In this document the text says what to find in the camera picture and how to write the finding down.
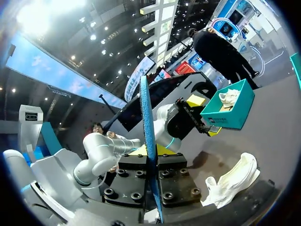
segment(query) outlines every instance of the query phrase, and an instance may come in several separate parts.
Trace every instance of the yellow pad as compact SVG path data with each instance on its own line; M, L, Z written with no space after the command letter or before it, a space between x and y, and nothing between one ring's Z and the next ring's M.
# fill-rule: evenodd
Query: yellow pad
M158 145L158 144L156 144L156 145L157 145L157 153L158 153L158 155L164 155L164 154L176 154L176 153L174 153L174 152L172 152L172 151L170 151L170 150L164 148L164 147L161 146L161 145ZM132 152L132 153L129 154L129 155L139 155L139 154L141 154L141 155L147 155L147 152L146 152L146 146L145 146L145 145L142 145L138 150Z
M176 154L170 150L168 150L167 148L161 146L161 145L158 145L157 144L157 153L158 155L164 155L164 154Z
M220 127L220 129L215 133L215 132L208 132L209 133L209 135L211 136L211 137L213 137L213 136L215 136L215 135L217 135L220 131L221 131L221 127Z
M131 154L129 155L147 155L147 152L146 152L146 146L145 145L142 145L138 150L132 152Z
M192 94L186 101L190 107L201 106L206 100L204 98L198 97Z

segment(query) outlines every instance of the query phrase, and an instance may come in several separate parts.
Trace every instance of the gray floor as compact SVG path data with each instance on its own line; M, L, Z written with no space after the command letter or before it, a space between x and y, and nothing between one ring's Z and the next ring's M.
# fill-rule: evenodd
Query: gray floor
M188 160L190 175L201 188L201 200L208 195L205 179L214 176L218 181L243 152L256 157L262 179L271 179L284 190L301 151L300 97L296 77L292 75L255 90L252 108L241 130L222 129L214 137L199 134L196 129L190 132L180 151Z

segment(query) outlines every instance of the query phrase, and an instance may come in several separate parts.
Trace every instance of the teal shoe box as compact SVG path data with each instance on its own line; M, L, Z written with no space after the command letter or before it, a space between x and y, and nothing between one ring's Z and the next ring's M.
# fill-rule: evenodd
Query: teal shoe box
M222 102L219 94L227 93L228 89L240 90L240 94L231 110L220 112ZM218 90L201 112L201 116L212 126L241 129L248 117L254 96L255 94L247 80L241 80Z

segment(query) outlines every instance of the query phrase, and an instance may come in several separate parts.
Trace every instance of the red sign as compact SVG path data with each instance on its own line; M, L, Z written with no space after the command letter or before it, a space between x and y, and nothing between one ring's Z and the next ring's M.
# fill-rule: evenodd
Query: red sign
M178 74L188 74L196 72L186 61L181 63L175 70Z

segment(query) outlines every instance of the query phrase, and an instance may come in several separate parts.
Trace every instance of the black pants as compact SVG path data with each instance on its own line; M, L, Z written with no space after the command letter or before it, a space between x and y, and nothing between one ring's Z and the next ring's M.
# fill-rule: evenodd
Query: black pants
M250 77L249 73L245 70L242 64L234 63L232 66L227 66L220 73L228 80L231 80L232 83L236 83L240 79L246 79L252 89L258 89L258 86L255 84L253 79Z
M249 64L249 62L238 52L238 51L235 51L234 53L233 53L233 55L234 55L234 60L238 63L238 64L240 64L240 65L242 65L242 66L244 66L245 68L246 68L246 70L248 70L248 72L252 75L252 76L254 76L255 75L255 71L254 71L254 69L251 67L251 65Z

